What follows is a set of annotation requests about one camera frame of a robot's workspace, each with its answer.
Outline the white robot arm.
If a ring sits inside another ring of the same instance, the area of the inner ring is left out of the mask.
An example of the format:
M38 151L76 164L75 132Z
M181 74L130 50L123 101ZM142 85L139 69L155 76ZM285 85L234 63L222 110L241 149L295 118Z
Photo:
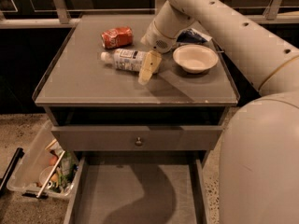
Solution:
M166 53L194 21L260 94L222 135L220 224L299 224L299 49L220 0L166 0L142 41Z

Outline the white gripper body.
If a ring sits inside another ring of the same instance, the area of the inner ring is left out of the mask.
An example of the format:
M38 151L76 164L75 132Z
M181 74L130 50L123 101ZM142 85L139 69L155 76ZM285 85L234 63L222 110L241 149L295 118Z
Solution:
M141 38L141 43L159 53L167 53L176 42L176 33L166 21L152 21Z

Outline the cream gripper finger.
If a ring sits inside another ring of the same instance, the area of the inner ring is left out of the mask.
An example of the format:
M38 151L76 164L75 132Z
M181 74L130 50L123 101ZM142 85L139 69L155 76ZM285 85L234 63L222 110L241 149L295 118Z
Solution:
M154 50L149 51L142 63L139 71L138 83L146 85L153 74L158 72L160 63L162 61L162 55Z

